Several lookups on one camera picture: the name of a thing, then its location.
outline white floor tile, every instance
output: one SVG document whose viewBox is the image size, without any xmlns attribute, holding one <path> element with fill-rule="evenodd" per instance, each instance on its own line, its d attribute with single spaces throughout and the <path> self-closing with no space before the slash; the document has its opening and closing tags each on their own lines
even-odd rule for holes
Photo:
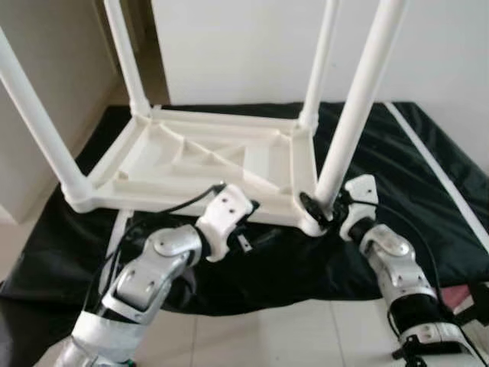
<svg viewBox="0 0 489 367">
<path fill-rule="evenodd" d="M 140 367 L 189 367 L 197 316 L 161 311 L 136 351 Z"/>
<path fill-rule="evenodd" d="M 332 302 L 332 310 L 347 367 L 404 367 L 390 356 L 398 343 L 383 300 Z"/>
<path fill-rule="evenodd" d="M 478 321 L 473 320 L 463 327 L 467 337 L 478 348 L 482 358 L 489 363 L 489 326 L 482 326 Z"/>
<path fill-rule="evenodd" d="M 329 302 L 198 317 L 193 367 L 342 366 Z"/>
</svg>

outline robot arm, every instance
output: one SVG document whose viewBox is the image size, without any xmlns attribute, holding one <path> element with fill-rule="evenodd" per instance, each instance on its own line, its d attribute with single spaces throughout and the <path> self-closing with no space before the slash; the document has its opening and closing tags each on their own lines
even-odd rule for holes
<svg viewBox="0 0 489 367">
<path fill-rule="evenodd" d="M 397 327 L 401 349 L 394 358 L 404 358 L 408 367 L 482 365 L 416 263 L 414 247 L 375 221 L 376 206 L 366 204 L 378 202 L 374 178 L 350 180 L 341 200 L 348 213 L 340 236 L 368 260 Z"/>
<path fill-rule="evenodd" d="M 144 331 L 170 292 L 172 281 L 201 258 L 219 261 L 228 237 L 257 208 L 242 191 L 226 186 L 207 206 L 196 226 L 151 233 L 141 255 L 124 266 L 103 295 L 102 306 L 83 311 L 57 367 L 134 365 L 131 358 Z"/>
</svg>

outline tiled floor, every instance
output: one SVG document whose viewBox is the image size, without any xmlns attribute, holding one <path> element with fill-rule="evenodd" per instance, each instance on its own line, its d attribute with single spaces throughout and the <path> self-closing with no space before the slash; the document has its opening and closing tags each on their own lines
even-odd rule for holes
<svg viewBox="0 0 489 367">
<path fill-rule="evenodd" d="M 168 93 L 156 44 L 138 57 L 143 83 L 152 103 L 166 104 Z M 128 104 L 121 84 L 111 104 Z M 0 226 L 7 248 L 0 257 L 6 276 L 44 205 L 44 194 L 21 226 Z M 160 312 L 135 359 L 141 367 L 287 367 L 402 366 L 390 353 L 397 343 L 385 320 L 383 301 L 323 302 L 309 300 L 289 307 L 235 317 L 203 317 Z M 60 344 L 38 367 L 53 365 Z"/>
</svg>

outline black cable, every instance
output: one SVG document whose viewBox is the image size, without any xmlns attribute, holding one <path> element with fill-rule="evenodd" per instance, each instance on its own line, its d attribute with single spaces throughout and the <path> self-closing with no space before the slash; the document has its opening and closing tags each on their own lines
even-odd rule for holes
<svg viewBox="0 0 489 367">
<path fill-rule="evenodd" d="M 395 209 L 392 209 L 389 206 L 386 206 L 384 204 L 376 204 L 376 203 L 371 203 L 371 202 L 368 202 L 368 201 L 361 201 L 361 200 L 353 200 L 352 203 L 365 204 L 365 205 L 370 205 L 370 206 L 375 206 L 375 207 L 378 207 L 378 208 L 381 208 L 381 209 L 385 209 L 389 213 L 394 214 L 395 216 L 397 216 L 399 219 L 402 219 L 416 233 L 416 235 L 419 237 L 419 240 L 423 244 L 426 252 L 428 253 L 429 259 L 431 261 L 431 266 L 432 266 L 432 270 L 433 270 L 433 276 L 435 278 L 436 296 L 439 299 L 440 305 L 444 308 L 443 311 L 447 312 L 449 310 L 449 308 L 448 308 L 448 306 L 446 306 L 445 301 L 443 300 L 442 288 L 441 288 L 441 284 L 440 284 L 440 280 L 439 280 L 438 267 L 436 265 L 435 257 L 434 257 L 434 255 L 433 255 L 433 253 L 431 251 L 431 248 L 428 245 L 428 242 L 425 240 L 423 234 L 417 229 L 417 227 L 409 219 L 407 219 L 403 214 L 399 213 Z M 387 311 L 387 320 L 389 322 L 389 326 L 392 329 L 393 333 L 396 334 L 397 338 L 399 338 L 399 333 L 394 329 L 394 326 L 393 326 L 393 323 L 392 323 L 392 319 L 390 318 L 390 310 Z M 475 347 L 474 343 L 468 338 L 468 336 L 465 333 L 465 331 L 461 328 L 460 325 L 458 325 L 458 328 L 460 329 L 462 335 L 464 336 L 465 340 L 467 341 L 467 344 L 474 350 L 475 354 L 481 360 L 482 364 L 485 367 L 488 367 L 489 365 L 485 362 L 484 358 L 482 358 L 482 355 L 479 353 L 479 351 Z"/>
<path fill-rule="evenodd" d="M 392 321 L 392 313 L 390 312 L 390 309 L 387 310 L 387 321 L 389 322 L 389 326 L 390 326 L 390 329 L 392 330 L 392 332 L 394 333 L 394 335 L 396 336 L 396 338 L 399 339 L 399 331 L 396 330 L 396 328 L 394 327 L 394 324 L 393 324 L 393 321 Z"/>
<path fill-rule="evenodd" d="M 106 282 L 106 284 L 104 286 L 104 290 L 103 290 L 102 294 L 100 295 L 100 298 L 99 298 L 99 301 L 97 302 L 97 304 L 100 303 L 100 300 L 102 299 L 103 295 L 107 292 L 108 287 L 110 286 L 111 279 L 113 278 L 113 275 L 115 273 L 115 268 L 117 266 L 118 258 L 120 258 L 120 253 L 121 253 L 121 250 L 122 250 L 122 244 L 124 243 L 125 238 L 134 229 L 136 229 L 137 227 L 142 226 L 148 220 L 154 221 L 155 219 L 159 219 L 159 217 L 162 216 L 162 215 L 164 215 L 164 214 L 169 214 L 169 213 L 172 213 L 172 212 L 176 212 L 177 210 L 180 210 L 180 209 L 183 209 L 183 208 L 185 208 L 185 207 L 187 207 L 189 205 L 192 205 L 192 204 L 196 203 L 197 201 L 202 200 L 204 197 L 206 197 L 207 195 L 209 195 L 211 192 L 220 191 L 222 188 L 224 188 L 224 186 L 225 186 L 224 183 L 223 184 L 219 184 L 219 185 L 212 185 L 209 189 L 207 189 L 203 193 L 195 196 L 194 198 L 192 198 L 190 200 L 187 200 L 184 203 L 181 203 L 179 205 L 173 206 L 173 207 L 168 208 L 168 209 L 165 209 L 165 210 L 161 210 L 160 212 L 156 212 L 151 217 L 145 217 L 143 219 L 139 219 L 138 221 L 133 222 L 124 231 L 124 233 L 122 234 L 121 240 L 119 241 L 119 243 L 117 244 L 117 247 L 115 248 L 115 250 L 112 253 L 114 255 L 114 258 L 113 258 L 112 263 L 111 263 L 110 272 L 108 273 L 107 282 Z"/>
<path fill-rule="evenodd" d="M 99 275 L 102 273 L 102 269 L 105 267 L 105 264 L 107 264 L 107 261 L 109 261 L 114 253 L 111 253 L 109 256 L 107 256 L 104 261 L 99 265 L 97 270 L 95 271 L 95 274 L 92 277 L 92 280 L 90 281 L 89 287 L 86 290 L 85 294 L 85 299 L 83 300 L 83 305 L 82 305 L 82 310 L 86 310 L 86 305 L 89 302 L 90 294 L 92 293 L 93 285 L 95 284 L 96 279 L 99 277 Z"/>
</svg>

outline pink object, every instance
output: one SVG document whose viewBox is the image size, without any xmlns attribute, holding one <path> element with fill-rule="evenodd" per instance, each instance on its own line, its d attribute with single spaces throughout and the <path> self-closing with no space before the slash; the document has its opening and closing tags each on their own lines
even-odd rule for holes
<svg viewBox="0 0 489 367">
<path fill-rule="evenodd" d="M 467 285 L 458 285 L 455 287 L 447 287 L 442 289 L 443 300 L 446 305 L 454 310 L 459 306 L 465 298 L 470 296 L 471 292 Z"/>
</svg>

